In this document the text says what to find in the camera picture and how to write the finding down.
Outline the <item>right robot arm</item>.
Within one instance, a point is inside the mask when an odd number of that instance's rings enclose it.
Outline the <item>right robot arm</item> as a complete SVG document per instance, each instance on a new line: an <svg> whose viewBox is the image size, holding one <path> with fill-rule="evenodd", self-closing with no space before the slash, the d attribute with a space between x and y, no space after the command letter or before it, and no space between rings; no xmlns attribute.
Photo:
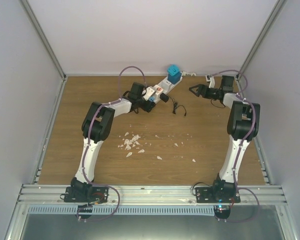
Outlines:
<svg viewBox="0 0 300 240"><path fill-rule="evenodd" d="M219 101L230 109L227 122L229 145L224 164L208 192L213 200L222 203L234 198L238 192L238 176L244 154L259 132L261 106L234 92L234 76L223 75L218 88L214 77L206 76L209 85L198 84L189 88L197 97Z"/></svg>

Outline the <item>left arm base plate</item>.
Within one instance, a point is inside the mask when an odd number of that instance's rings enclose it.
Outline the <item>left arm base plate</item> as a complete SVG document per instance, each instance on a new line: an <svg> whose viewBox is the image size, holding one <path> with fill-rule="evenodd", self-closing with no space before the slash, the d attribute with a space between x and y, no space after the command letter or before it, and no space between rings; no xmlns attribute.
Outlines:
<svg viewBox="0 0 300 240"><path fill-rule="evenodd" d="M83 189L69 186L60 195L60 199L66 203L101 204L108 201L108 191L109 188L104 186L85 186Z"/></svg>

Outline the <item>blue cube adapter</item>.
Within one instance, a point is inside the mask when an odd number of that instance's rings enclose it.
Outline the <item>blue cube adapter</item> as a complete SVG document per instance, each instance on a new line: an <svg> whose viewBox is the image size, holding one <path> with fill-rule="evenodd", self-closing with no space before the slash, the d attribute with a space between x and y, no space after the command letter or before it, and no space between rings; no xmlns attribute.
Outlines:
<svg viewBox="0 0 300 240"><path fill-rule="evenodd" d="M167 68L167 73L167 80L172 84L176 84L182 76L179 67L175 64L172 64Z"/></svg>

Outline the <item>white power strip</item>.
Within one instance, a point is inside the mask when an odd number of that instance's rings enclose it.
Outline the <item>white power strip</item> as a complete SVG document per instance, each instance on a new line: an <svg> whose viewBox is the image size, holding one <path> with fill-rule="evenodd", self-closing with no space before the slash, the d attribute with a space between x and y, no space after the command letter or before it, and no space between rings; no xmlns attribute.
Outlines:
<svg viewBox="0 0 300 240"><path fill-rule="evenodd" d="M179 81L172 83L165 77L161 82L153 86L148 86L145 90L145 95L143 98L146 101L157 104L159 101L164 101L165 103L169 101L169 93L182 81L181 76Z"/></svg>

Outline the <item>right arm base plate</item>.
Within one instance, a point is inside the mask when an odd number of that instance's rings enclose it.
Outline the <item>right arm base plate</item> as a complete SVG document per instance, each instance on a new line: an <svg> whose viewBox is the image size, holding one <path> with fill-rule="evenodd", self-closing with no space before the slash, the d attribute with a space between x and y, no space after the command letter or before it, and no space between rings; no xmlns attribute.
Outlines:
<svg viewBox="0 0 300 240"><path fill-rule="evenodd" d="M240 203L241 198L236 196L235 189L214 189L208 186L194 188L197 203Z"/></svg>

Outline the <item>white cube adapter tiger sticker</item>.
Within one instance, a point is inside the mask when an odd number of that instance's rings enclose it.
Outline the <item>white cube adapter tiger sticker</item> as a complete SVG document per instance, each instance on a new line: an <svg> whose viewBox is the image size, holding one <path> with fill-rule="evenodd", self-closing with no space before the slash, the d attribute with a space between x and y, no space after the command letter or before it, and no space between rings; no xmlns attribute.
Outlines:
<svg viewBox="0 0 300 240"><path fill-rule="evenodd" d="M158 102L160 99L160 95L163 93L163 91L164 89L157 84L155 86L152 86L148 100L150 102Z"/></svg>

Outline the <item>black power adapter with cable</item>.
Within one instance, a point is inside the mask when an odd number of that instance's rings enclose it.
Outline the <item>black power adapter with cable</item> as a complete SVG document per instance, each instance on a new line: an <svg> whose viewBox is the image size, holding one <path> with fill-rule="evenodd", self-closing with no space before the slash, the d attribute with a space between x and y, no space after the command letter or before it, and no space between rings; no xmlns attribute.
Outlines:
<svg viewBox="0 0 300 240"><path fill-rule="evenodd" d="M173 113L174 115L177 114L177 109L180 108L180 107L182 107L182 108L184 109L184 115L183 115L183 116L184 116L184 117L187 116L187 110L186 110L185 106L182 105L182 104L179 104L179 102L176 101L176 100L175 100L174 98L172 98L171 96L166 95L165 93L162 93L162 94L160 95L159 98L160 98L162 101L164 101L165 103L167 103L169 100L172 101L172 105L173 105L172 113Z"/></svg>

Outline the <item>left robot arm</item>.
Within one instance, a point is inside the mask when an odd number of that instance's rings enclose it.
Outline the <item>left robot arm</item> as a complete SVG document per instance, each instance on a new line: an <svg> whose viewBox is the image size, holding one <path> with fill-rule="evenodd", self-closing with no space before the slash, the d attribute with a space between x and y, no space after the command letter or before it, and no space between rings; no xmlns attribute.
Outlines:
<svg viewBox="0 0 300 240"><path fill-rule="evenodd" d="M71 180L70 188L65 194L70 200L88 202L93 198L92 183L95 179L95 166L104 141L111 132L114 118L131 112L138 112L139 108L146 112L156 105L146 96L153 95L153 88L134 82L129 91L119 99L108 102L93 102L81 126L83 135L83 151L78 170Z"/></svg>

